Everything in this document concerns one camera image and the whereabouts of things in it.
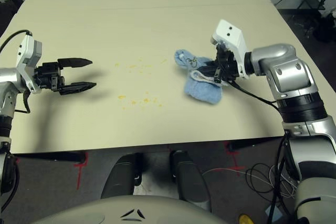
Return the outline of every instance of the blue towel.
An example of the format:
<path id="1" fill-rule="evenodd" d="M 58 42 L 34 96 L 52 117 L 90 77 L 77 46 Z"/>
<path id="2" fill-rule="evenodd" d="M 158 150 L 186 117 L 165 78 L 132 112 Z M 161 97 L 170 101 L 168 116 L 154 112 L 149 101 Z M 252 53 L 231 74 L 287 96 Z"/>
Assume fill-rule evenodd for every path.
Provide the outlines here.
<path id="1" fill-rule="evenodd" d="M 175 52 L 175 62 L 188 70 L 184 92 L 200 101 L 217 104 L 222 98 L 222 87 L 205 81 L 196 81 L 190 76 L 190 71 L 206 66 L 208 61 L 211 59 L 196 57 L 184 49 Z"/>

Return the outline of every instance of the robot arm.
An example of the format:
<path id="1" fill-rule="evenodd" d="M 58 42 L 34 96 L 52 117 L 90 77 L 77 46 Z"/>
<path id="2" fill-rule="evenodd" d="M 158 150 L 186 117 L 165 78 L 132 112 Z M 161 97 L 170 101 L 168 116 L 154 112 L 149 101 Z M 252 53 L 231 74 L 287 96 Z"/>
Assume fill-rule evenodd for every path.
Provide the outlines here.
<path id="1" fill-rule="evenodd" d="M 336 206 L 336 127 L 307 64 L 288 44 L 248 52 L 242 31 L 224 20 L 213 34 L 213 43 L 217 78 L 228 82 L 250 74 L 267 78 L 287 135 L 286 168 L 301 181 L 296 196 L 298 218 L 307 217 L 309 223 L 334 220 L 334 211 L 327 209 Z"/>
<path id="2" fill-rule="evenodd" d="M 16 35 L 26 33 L 17 53 L 16 68 L 0 68 L 0 196 L 12 188 L 6 203 L 1 204 L 1 212 L 13 198 L 18 186 L 18 168 L 16 158 L 10 153 L 12 120 L 14 112 L 30 113 L 28 97 L 30 93 L 39 93 L 41 89 L 51 89 L 63 94 L 78 93 L 96 85 L 92 82 L 76 82 L 65 85 L 61 70 L 64 67 L 83 67 L 92 62 L 80 58 L 58 59 L 57 62 L 43 63 L 36 67 L 42 54 L 42 43 L 33 39 L 30 31 L 21 30 L 12 34 L 0 47 L 4 46 Z M 16 110 L 16 98 L 23 93 L 26 111 Z"/>

